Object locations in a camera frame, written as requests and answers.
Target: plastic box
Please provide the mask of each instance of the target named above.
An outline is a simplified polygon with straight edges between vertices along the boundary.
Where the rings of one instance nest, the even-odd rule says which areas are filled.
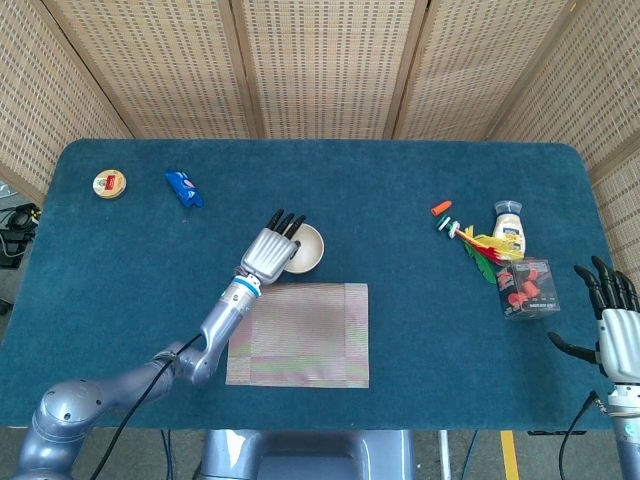
[[[506,318],[541,318],[560,311],[547,260],[507,262],[496,276]]]

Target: bottle cap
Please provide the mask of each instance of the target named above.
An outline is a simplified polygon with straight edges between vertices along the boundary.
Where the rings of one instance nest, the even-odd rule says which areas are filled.
[[[101,198],[118,198],[127,186],[127,179],[118,170],[105,170],[93,179],[93,191]]]

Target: floor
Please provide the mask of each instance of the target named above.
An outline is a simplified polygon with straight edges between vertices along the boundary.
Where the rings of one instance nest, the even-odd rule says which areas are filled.
[[[26,203],[19,196],[0,199],[0,209]],[[0,298],[13,302],[17,296],[29,251],[19,270],[0,270]],[[10,313],[0,316],[0,338],[8,325]],[[100,461],[113,435],[114,429],[94,429],[74,469],[77,479],[89,478]],[[24,437],[24,429],[0,428],[0,479],[14,473],[16,458]],[[473,436],[472,431],[449,433],[452,479],[462,475],[464,459]],[[174,478],[190,480],[202,452],[204,434],[184,430],[172,433]],[[558,450],[562,438],[556,436],[515,433],[519,478],[522,480],[552,480],[558,474]],[[440,461],[437,432],[417,431],[415,442],[416,480],[440,479]],[[166,463],[162,438],[158,430],[127,429],[100,478],[118,480],[146,480],[165,478]],[[589,432],[574,436],[565,452],[567,480],[615,480],[620,478],[618,457],[611,432]],[[465,477],[467,480],[512,480],[507,478],[503,463],[500,433],[480,431],[470,457]]]

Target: beige bowl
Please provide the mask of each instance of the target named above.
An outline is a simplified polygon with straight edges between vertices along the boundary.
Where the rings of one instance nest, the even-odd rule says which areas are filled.
[[[285,272],[305,273],[313,269],[324,255],[322,235],[311,225],[303,223],[291,240],[299,241],[300,248],[284,267]]]

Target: table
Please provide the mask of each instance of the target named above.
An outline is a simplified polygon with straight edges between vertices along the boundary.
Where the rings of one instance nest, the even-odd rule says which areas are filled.
[[[98,198],[116,168],[124,195]],[[204,198],[186,209],[166,169]],[[527,253],[550,261],[562,312],[513,322],[430,207],[477,233],[493,203],[523,203]],[[41,395],[103,378],[191,338],[266,219],[308,216],[321,264],[284,282],[369,285],[369,389],[226,386],[226,354],[203,388],[177,382],[131,426],[255,429],[565,429],[589,390],[610,384],[557,351],[548,330],[592,346],[586,289],[573,273],[609,259],[589,180],[557,144],[429,141],[81,140],[61,155],[33,254],[0,347],[0,424],[26,425]],[[117,416],[102,419],[116,425]],[[581,428],[609,428],[588,414]]]

